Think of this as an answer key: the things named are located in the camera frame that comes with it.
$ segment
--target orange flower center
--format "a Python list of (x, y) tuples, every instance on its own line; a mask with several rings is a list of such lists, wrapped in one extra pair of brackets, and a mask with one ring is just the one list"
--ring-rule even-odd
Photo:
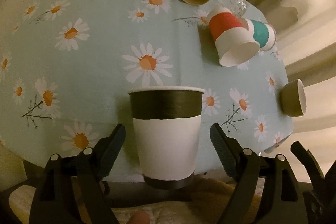
[(45, 103), (47, 106), (51, 106), (51, 104), (53, 103), (53, 97), (54, 97), (54, 94), (53, 94), (50, 90), (46, 90), (46, 91), (43, 93), (44, 103)]
[(148, 3), (159, 6), (159, 5), (162, 5), (162, 0), (149, 0)]
[(60, 9), (61, 9), (61, 6), (58, 5), (58, 6), (54, 7), (54, 8), (51, 10), (51, 12), (54, 14), (54, 13), (57, 13)]
[(201, 20), (205, 25), (208, 25), (208, 22), (206, 21), (206, 17), (200, 17), (200, 20)]
[(35, 6), (29, 7), (26, 12), (26, 15), (29, 15), (31, 12), (33, 12), (33, 10), (35, 10)]
[(2, 63), (2, 69), (5, 70), (6, 66), (7, 66), (8, 60), (5, 59)]
[(238, 104), (240, 105), (240, 108), (242, 110), (245, 111), (247, 109), (247, 102), (244, 99), (240, 99), (239, 102), (238, 102)]
[(21, 94), (22, 94), (22, 87), (18, 87), (16, 90), (16, 95), (21, 96)]
[(260, 133), (264, 131), (264, 125), (262, 123), (259, 124), (259, 131)]
[(77, 133), (75, 137), (73, 137), (73, 142), (79, 149), (84, 149), (90, 143), (84, 133)]
[(144, 70), (154, 70), (158, 62), (152, 56), (145, 54), (142, 56), (139, 61), (139, 65)]
[(71, 38), (74, 38), (77, 34), (78, 34), (77, 29), (75, 29), (75, 28), (71, 28), (70, 30), (68, 30), (68, 31), (64, 34), (64, 38), (66, 38), (66, 39), (71, 39)]
[(208, 106), (214, 106), (214, 104), (215, 104), (215, 100), (214, 100), (214, 98), (211, 97), (211, 96), (207, 97), (206, 102), (207, 102), (207, 105), (208, 105)]
[(143, 16), (144, 16), (144, 13), (142, 13), (142, 12), (137, 12), (136, 16), (137, 16), (137, 17), (143, 17)]

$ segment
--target cup bottom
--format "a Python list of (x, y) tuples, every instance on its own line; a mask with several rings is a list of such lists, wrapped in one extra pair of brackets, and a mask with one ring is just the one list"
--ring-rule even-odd
[(182, 180), (159, 180), (159, 179), (152, 179), (143, 175), (145, 182), (154, 188), (162, 189), (162, 190), (174, 190), (180, 189), (187, 185), (189, 185), (194, 180), (194, 173), (190, 176), (182, 179)]

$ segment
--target red and white paper cup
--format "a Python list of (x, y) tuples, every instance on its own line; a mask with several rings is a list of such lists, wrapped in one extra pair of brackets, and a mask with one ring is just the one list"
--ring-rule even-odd
[(259, 51), (259, 43), (229, 9), (217, 6), (207, 15), (207, 22), (222, 66), (240, 65)]

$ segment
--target round table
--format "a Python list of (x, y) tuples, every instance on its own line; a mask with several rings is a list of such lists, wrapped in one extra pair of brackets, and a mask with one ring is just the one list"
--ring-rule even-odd
[[(31, 0), (0, 44), (0, 139), (44, 167), (50, 155), (76, 155), (118, 123), (126, 141), (107, 181), (143, 182), (128, 90), (196, 86), (203, 96), (196, 174), (221, 167), (209, 128), (256, 153), (293, 131), (278, 91), (287, 82), (276, 48), (238, 67), (222, 67), (206, 15), (182, 0)], [(266, 22), (248, 6), (245, 18)]]

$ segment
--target daisy print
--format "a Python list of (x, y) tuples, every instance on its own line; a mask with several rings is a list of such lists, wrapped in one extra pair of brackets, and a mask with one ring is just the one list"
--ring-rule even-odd
[(249, 101), (247, 100), (248, 96), (247, 94), (243, 93), (243, 95), (240, 95), (237, 88), (230, 89), (230, 97), (239, 104), (240, 113), (246, 117), (251, 117), (251, 106), (249, 104)]
[(74, 50), (78, 50), (77, 39), (79, 40), (87, 40), (90, 35), (85, 33), (90, 28), (87, 23), (83, 22), (81, 18), (77, 19), (77, 21), (73, 24), (72, 22), (68, 23), (67, 27), (63, 27), (63, 31), (59, 32), (60, 36), (57, 37), (58, 42), (55, 47), (61, 51), (68, 49), (68, 51), (73, 48)]
[(128, 18), (131, 18), (132, 21), (135, 21), (137, 23), (144, 22), (144, 20), (148, 19), (148, 11), (146, 9), (134, 9), (130, 12), (128, 12)]
[(16, 105), (21, 105), (22, 100), (25, 98), (26, 89), (21, 79), (16, 81), (15, 86), (13, 87), (13, 100)]
[(206, 20), (208, 13), (206, 11), (199, 9), (194, 12), (194, 15), (200, 20), (200, 25), (203, 27), (208, 26), (208, 22)]
[(282, 135), (282, 134), (280, 133), (280, 131), (279, 131), (278, 133), (276, 133), (276, 134), (274, 135), (273, 143), (274, 143), (274, 144), (277, 144), (277, 143), (281, 142), (282, 139), (283, 139), (283, 135)]
[(135, 54), (135, 57), (132, 55), (122, 56), (123, 59), (135, 63), (124, 68), (126, 70), (132, 70), (126, 76), (128, 82), (134, 83), (140, 76), (142, 76), (142, 87), (149, 87), (150, 78), (152, 76), (157, 85), (163, 86), (163, 82), (158, 73), (167, 77), (172, 77), (171, 73), (166, 69), (170, 69), (173, 66), (163, 63), (169, 59), (169, 56), (160, 56), (162, 53), (161, 48), (158, 48), (153, 52), (152, 45), (148, 43), (147, 48), (145, 48), (144, 44), (140, 44), (140, 51), (134, 45), (131, 46), (131, 49)]
[(32, 5), (30, 5), (25, 13), (23, 14), (23, 19), (26, 20), (26, 19), (30, 19), (32, 17), (32, 15), (35, 14), (36, 10), (39, 8), (40, 4), (37, 3), (37, 2), (34, 2)]
[(277, 83), (275, 82), (274, 76), (270, 71), (266, 72), (266, 78), (265, 79), (268, 82), (267, 85), (268, 85), (269, 92), (274, 93)]
[(170, 0), (142, 0), (141, 2), (145, 3), (147, 8), (154, 9), (155, 14), (158, 14), (160, 9), (166, 13), (170, 11)]
[(61, 144), (63, 151), (71, 150), (70, 156), (78, 155), (83, 149), (87, 147), (94, 147), (97, 144), (99, 133), (91, 133), (92, 126), (90, 124), (85, 125), (84, 122), (78, 122), (75, 120), (73, 128), (64, 125), (64, 129), (68, 132), (69, 136), (62, 136), (61, 138), (66, 142)]
[(42, 111), (47, 112), (52, 118), (60, 118), (59, 101), (56, 99), (57, 93), (55, 92), (57, 87), (55, 83), (48, 86), (44, 77), (38, 78), (35, 82), (35, 88), (41, 97), (39, 105), (43, 104)]
[(240, 70), (248, 70), (249, 69), (248, 63), (250, 63), (250, 60), (247, 60), (243, 64), (238, 65), (237, 68)]
[(5, 73), (8, 72), (8, 68), (10, 67), (12, 57), (10, 52), (5, 52), (2, 55), (2, 60), (0, 61), (0, 83), (2, 79), (5, 79)]
[(266, 139), (266, 134), (267, 134), (267, 126), (266, 126), (266, 120), (263, 115), (258, 116), (258, 119), (255, 120), (255, 123), (257, 125), (256, 132), (254, 132), (254, 137), (258, 138), (258, 142), (263, 142)]
[(51, 10), (47, 10), (46, 14), (45, 14), (45, 19), (48, 20), (51, 18), (51, 20), (54, 20), (56, 18), (57, 15), (61, 15), (63, 13), (63, 11), (65, 11), (65, 7), (69, 6), (70, 2), (68, 2), (68, 0), (60, 0), (60, 1), (56, 1), (55, 4), (52, 4)]
[(19, 29), (19, 24), (16, 24), (13, 28), (12, 34), (15, 34), (17, 32), (17, 29)]
[(212, 114), (218, 115), (217, 108), (221, 108), (219, 96), (212, 92), (211, 88), (205, 90), (203, 94), (202, 111), (204, 114), (211, 116)]

